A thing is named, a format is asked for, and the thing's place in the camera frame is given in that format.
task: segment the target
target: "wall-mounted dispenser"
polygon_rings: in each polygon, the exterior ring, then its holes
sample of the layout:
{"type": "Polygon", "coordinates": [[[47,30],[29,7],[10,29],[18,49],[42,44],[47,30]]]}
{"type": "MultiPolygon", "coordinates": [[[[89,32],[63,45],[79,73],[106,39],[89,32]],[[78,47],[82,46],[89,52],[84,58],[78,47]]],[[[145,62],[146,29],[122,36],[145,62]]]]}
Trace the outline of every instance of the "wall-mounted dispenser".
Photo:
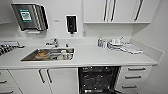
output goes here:
{"type": "Polygon", "coordinates": [[[16,18],[22,31],[48,29],[44,7],[36,4],[12,4],[16,18]]]}
{"type": "Polygon", "coordinates": [[[66,18],[67,18],[68,32],[70,32],[71,36],[73,37],[73,35],[75,34],[75,32],[77,32],[77,28],[76,28],[76,16],[66,16],[66,18]]]}

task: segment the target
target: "white countertop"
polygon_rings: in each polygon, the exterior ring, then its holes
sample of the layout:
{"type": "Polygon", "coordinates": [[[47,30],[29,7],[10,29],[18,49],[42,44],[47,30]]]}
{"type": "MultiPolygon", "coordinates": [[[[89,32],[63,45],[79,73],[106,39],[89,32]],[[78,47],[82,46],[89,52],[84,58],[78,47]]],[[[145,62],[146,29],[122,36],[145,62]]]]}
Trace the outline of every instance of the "white countertop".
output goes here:
{"type": "Polygon", "coordinates": [[[145,54],[130,54],[122,51],[100,48],[97,45],[75,46],[72,60],[59,61],[20,61],[36,49],[51,48],[25,47],[17,48],[0,56],[0,69],[22,68],[55,68],[55,67],[82,67],[82,66],[129,66],[129,65],[156,65],[158,62],[145,54]]]}

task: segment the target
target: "label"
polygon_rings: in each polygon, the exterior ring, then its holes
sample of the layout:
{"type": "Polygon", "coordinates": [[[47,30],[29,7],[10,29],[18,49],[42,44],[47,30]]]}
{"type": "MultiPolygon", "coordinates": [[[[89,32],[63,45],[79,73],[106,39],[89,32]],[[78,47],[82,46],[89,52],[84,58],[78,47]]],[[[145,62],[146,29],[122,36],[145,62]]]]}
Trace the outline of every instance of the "label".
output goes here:
{"type": "Polygon", "coordinates": [[[23,22],[32,22],[30,12],[28,9],[19,9],[23,22]]]}

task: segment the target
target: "drawer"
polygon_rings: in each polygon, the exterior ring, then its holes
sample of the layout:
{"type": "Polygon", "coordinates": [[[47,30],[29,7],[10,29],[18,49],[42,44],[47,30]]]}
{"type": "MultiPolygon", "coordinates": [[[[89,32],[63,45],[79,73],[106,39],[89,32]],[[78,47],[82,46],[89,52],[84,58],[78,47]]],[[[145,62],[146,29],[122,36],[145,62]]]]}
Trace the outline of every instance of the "drawer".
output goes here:
{"type": "Polygon", "coordinates": [[[6,76],[11,76],[8,72],[8,70],[0,70],[0,77],[6,77],[6,76]]]}
{"type": "Polygon", "coordinates": [[[115,90],[121,91],[123,94],[137,94],[142,87],[142,84],[120,83],[116,85],[115,90]]]}
{"type": "Polygon", "coordinates": [[[0,94],[22,94],[18,88],[0,88],[0,94]]]}
{"type": "Polygon", "coordinates": [[[152,66],[122,66],[120,73],[150,72],[152,66]]]}
{"type": "Polygon", "coordinates": [[[117,83],[140,83],[148,76],[148,73],[120,73],[117,83]]]}
{"type": "Polygon", "coordinates": [[[0,77],[0,88],[17,87],[12,77],[0,77]]]}

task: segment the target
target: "stainless steel sink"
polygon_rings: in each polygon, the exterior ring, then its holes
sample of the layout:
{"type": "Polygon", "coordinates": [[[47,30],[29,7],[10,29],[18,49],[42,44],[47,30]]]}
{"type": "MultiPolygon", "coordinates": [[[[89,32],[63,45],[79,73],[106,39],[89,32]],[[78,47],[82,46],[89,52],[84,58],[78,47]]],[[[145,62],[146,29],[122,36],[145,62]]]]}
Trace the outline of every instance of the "stainless steel sink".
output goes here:
{"type": "Polygon", "coordinates": [[[69,49],[36,49],[26,57],[24,57],[21,61],[53,61],[53,60],[59,60],[58,56],[61,55],[61,51],[66,50],[69,56],[71,56],[70,59],[65,59],[65,60],[71,60],[73,58],[74,54],[74,49],[69,48],[69,49]],[[49,53],[49,57],[47,59],[37,59],[36,55],[40,51],[45,51],[46,53],[49,53]]]}

